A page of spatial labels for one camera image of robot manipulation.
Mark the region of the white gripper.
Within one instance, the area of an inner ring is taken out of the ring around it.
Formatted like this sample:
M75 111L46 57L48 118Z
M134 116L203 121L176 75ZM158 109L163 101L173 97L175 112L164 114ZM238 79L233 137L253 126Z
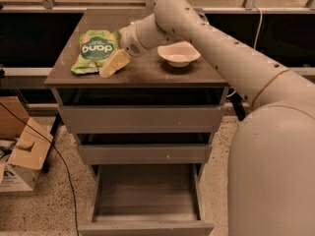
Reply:
M99 69L99 74L102 78L109 78L118 70L125 67L131 60L130 55L139 57L149 52L146 44L149 32L139 24L129 25L121 29L119 33L119 44L122 49L113 51Z

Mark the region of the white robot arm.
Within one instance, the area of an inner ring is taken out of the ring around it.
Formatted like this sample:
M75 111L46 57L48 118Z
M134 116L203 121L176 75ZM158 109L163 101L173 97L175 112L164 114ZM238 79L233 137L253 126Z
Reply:
M118 41L140 56L177 39L253 108L230 146L229 236L315 236L315 85L205 23L186 0L157 0Z

